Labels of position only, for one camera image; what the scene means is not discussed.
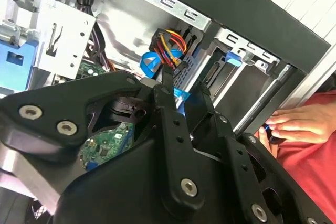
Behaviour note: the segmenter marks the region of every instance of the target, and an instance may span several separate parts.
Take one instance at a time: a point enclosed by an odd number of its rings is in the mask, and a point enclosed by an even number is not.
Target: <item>red wire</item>
[[[174,66],[173,66],[172,62],[170,61],[169,57],[164,53],[163,47],[160,45],[160,43],[158,43],[158,47],[159,47],[159,50],[160,50],[163,58],[166,60],[167,64],[170,67],[174,68]]]
[[[162,59],[162,56],[160,55],[160,53],[158,52],[158,50],[156,48],[154,48],[154,51],[156,52],[156,54],[160,57],[160,61],[162,64],[165,64],[165,61]]]
[[[171,41],[173,41],[175,44],[177,44],[179,46],[179,48],[182,50],[182,52],[184,52],[183,47],[181,46],[181,44],[174,38],[170,38]]]
[[[183,50],[183,52],[186,52],[186,50],[187,50],[187,44],[185,43],[185,41],[183,40],[183,38],[181,36],[176,35],[176,34],[171,34],[171,35],[173,35],[175,38],[179,39],[179,41],[183,44],[184,49],[185,49],[185,50]]]

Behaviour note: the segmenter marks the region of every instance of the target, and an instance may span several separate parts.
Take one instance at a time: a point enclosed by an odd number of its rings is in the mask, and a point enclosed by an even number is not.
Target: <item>blue tab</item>
[[[235,53],[229,51],[227,54],[226,54],[226,57],[225,57],[225,61],[227,63],[230,63],[236,67],[240,67],[242,65],[242,61],[241,61],[241,58],[240,56],[236,55]]]
[[[178,88],[174,88],[174,96],[176,97],[181,97],[183,99],[183,101],[186,101],[188,99],[188,97],[190,96],[190,93],[185,92],[181,89]]]
[[[38,41],[32,40],[21,47],[0,41],[0,87],[25,91],[35,62]]]

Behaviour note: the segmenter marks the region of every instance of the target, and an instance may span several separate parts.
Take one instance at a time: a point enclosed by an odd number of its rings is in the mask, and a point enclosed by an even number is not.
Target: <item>yellow wire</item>
[[[184,50],[183,50],[183,52],[186,52],[186,51],[187,51],[187,44],[185,43],[185,41],[184,41],[184,39],[182,38],[182,36],[179,35],[178,33],[174,32],[174,31],[171,31],[171,30],[166,30],[166,31],[167,31],[168,33],[175,34],[176,36],[179,36],[179,37],[183,40],[183,42],[184,42],[184,44],[183,44],[183,46],[184,46]]]
[[[172,58],[173,62],[174,62],[176,65],[178,65],[178,64],[179,64],[178,61],[177,61],[176,58],[172,55],[172,52],[170,52],[170,50],[169,50],[169,48],[168,48],[166,42],[164,41],[164,38],[163,38],[162,34],[160,34],[160,38],[161,38],[161,41],[162,41],[162,44],[163,44],[164,48],[166,49],[167,53],[168,53],[169,56],[170,56],[170,58]]]
[[[176,32],[174,32],[174,31],[171,31],[171,30],[166,30],[168,33],[171,33],[171,34],[175,34],[175,35],[177,35],[177,36],[181,36],[181,35],[179,35],[178,33],[176,33]]]

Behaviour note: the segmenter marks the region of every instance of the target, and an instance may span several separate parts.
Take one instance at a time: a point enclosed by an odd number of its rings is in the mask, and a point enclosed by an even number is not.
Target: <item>hand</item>
[[[271,144],[268,141],[267,133],[264,127],[261,127],[259,131],[255,134],[257,138],[259,138],[260,142],[263,144],[263,146],[272,154],[274,158],[277,158],[278,156],[278,146],[275,144]]]
[[[273,136],[287,142],[325,143],[336,130],[336,103],[279,110],[266,124]]]

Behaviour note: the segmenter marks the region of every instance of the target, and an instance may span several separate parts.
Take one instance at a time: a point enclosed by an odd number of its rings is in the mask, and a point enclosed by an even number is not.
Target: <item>black cable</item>
[[[93,0],[77,0],[77,8],[82,12],[93,16],[91,9],[92,4]],[[106,69],[110,69],[108,59],[104,52],[106,46],[105,39],[97,22],[95,22],[93,26],[90,38],[93,41],[92,51],[89,47],[86,47],[86,52],[90,59],[96,64],[99,62],[99,65],[104,66]]]

